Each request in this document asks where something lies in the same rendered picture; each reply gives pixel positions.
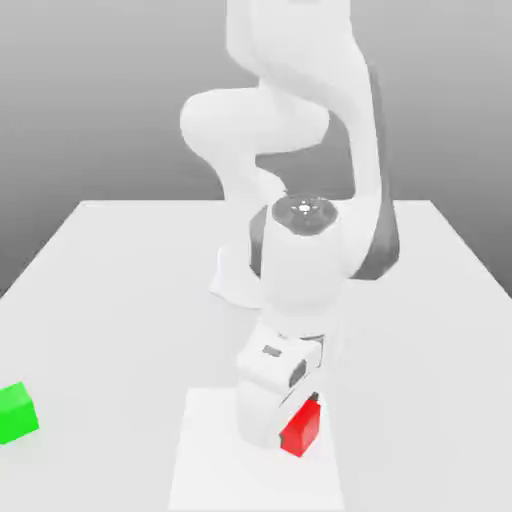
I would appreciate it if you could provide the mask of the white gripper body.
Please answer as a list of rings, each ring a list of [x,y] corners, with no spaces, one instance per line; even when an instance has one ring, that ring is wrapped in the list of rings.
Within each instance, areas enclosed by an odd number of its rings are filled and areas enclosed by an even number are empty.
[[[307,375],[287,396],[241,380],[235,389],[236,422],[241,438],[262,449],[279,448],[281,432],[316,391],[316,374]]]

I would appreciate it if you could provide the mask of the small red cube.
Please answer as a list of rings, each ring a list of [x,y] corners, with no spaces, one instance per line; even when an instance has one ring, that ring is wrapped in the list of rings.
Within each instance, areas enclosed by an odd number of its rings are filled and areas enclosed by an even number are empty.
[[[319,394],[314,392],[292,417],[280,433],[280,448],[296,457],[302,457],[320,429],[321,405]]]

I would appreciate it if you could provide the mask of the small green cube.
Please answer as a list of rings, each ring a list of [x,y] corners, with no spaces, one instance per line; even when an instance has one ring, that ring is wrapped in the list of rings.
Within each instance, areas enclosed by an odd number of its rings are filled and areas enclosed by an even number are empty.
[[[0,445],[39,429],[34,403],[22,382],[0,389]]]

